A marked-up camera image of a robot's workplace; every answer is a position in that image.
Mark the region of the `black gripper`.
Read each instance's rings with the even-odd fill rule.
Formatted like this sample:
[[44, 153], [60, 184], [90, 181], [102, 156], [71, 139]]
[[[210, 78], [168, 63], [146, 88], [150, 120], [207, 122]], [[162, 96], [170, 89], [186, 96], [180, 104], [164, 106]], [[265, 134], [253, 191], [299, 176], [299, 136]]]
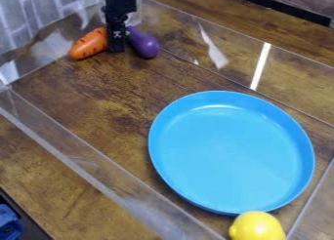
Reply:
[[127, 14], [138, 10], [138, 0], [104, 0], [102, 11], [106, 16], [108, 51], [123, 53], [126, 51], [126, 23], [119, 21]]

